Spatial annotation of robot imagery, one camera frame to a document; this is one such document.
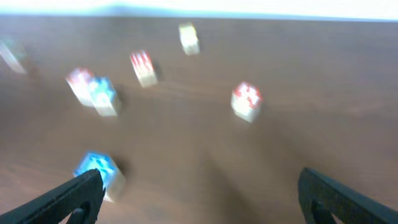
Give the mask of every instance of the wall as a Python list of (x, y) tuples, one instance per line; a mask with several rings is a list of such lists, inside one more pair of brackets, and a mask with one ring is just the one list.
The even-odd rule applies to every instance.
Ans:
[(396, 21), (395, 0), (0, 1), (0, 14)]

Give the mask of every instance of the wooden block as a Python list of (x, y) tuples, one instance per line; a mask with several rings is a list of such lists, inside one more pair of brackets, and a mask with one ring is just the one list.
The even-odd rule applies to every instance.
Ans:
[(234, 109), (236, 116), (248, 122), (253, 122), (257, 118), (260, 113), (261, 103), (260, 91), (246, 82), (242, 82), (232, 92), (232, 109)]
[(94, 106), (88, 89), (88, 84), (94, 77), (94, 74), (88, 69), (76, 68), (66, 78), (73, 93), (84, 106)]
[(87, 152), (73, 172), (73, 175), (77, 177), (91, 169), (98, 169), (101, 173), (103, 188), (106, 189), (104, 200), (115, 202), (123, 191), (126, 178), (124, 178), (112, 158), (98, 152)]
[(15, 73), (27, 75), (33, 69), (33, 64), (25, 49), (15, 40), (10, 38), (1, 39), (0, 55)]
[(141, 87), (146, 88), (158, 83), (152, 60), (145, 50), (131, 53), (130, 59)]
[(185, 54), (199, 54), (199, 39), (192, 23), (188, 22), (180, 25), (180, 40)]
[(93, 106), (101, 116), (117, 116), (121, 102), (111, 81), (106, 77), (94, 78), (89, 83)]

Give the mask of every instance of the red-printed cube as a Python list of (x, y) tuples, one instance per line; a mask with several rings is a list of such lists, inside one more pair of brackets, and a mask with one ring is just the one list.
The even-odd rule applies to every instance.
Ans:
[(85, 106), (93, 106), (90, 90), (88, 88), (88, 84), (92, 78), (94, 78), (94, 74), (85, 68), (76, 68), (66, 78), (73, 93), (80, 103)]
[(253, 85), (242, 82), (233, 92), (231, 106), (240, 118), (253, 122), (260, 113), (262, 97)]
[(142, 87), (155, 85), (158, 82), (152, 60), (145, 50), (133, 52), (130, 55), (130, 59)]

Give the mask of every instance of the white cube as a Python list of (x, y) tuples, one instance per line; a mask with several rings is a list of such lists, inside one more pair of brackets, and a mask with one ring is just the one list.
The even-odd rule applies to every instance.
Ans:
[(257, 118), (261, 103), (260, 91), (246, 82), (242, 82), (232, 92), (231, 106), (234, 113), (248, 122), (253, 122)]
[(0, 40), (0, 55), (10, 68), (20, 74), (27, 74), (31, 64), (23, 46), (12, 39)]
[(101, 116), (117, 116), (121, 102), (111, 81), (106, 77), (94, 78), (89, 83), (93, 106)]
[(192, 23), (188, 22), (180, 25), (180, 40), (185, 54), (199, 54), (199, 39), (197, 37), (197, 31)]
[(158, 83), (154, 66), (145, 50), (131, 53), (130, 59), (141, 87), (145, 88)]
[(76, 68), (67, 76), (67, 82), (73, 93), (79, 102), (85, 106), (93, 106), (90, 90), (88, 89), (88, 84), (93, 78), (93, 73), (85, 68)]
[(87, 152), (73, 172), (73, 175), (77, 177), (91, 169), (98, 169), (101, 173), (103, 188), (106, 189), (104, 200), (115, 202), (123, 191), (126, 178), (124, 178), (112, 158), (102, 153)]

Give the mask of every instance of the blue-printed cube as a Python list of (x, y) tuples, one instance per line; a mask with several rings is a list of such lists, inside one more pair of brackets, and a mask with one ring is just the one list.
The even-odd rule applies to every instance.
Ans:
[(91, 169), (98, 169), (101, 173), (103, 188), (106, 189), (104, 200), (114, 202), (120, 196), (126, 179), (112, 158), (98, 152), (87, 152), (73, 175), (77, 177)]
[(121, 107), (116, 90), (111, 81), (106, 77), (97, 77), (90, 81), (90, 89), (93, 105), (101, 116), (117, 116)]
[(32, 69), (32, 63), (18, 41), (3, 37), (0, 40), (0, 56), (16, 73), (26, 75)]

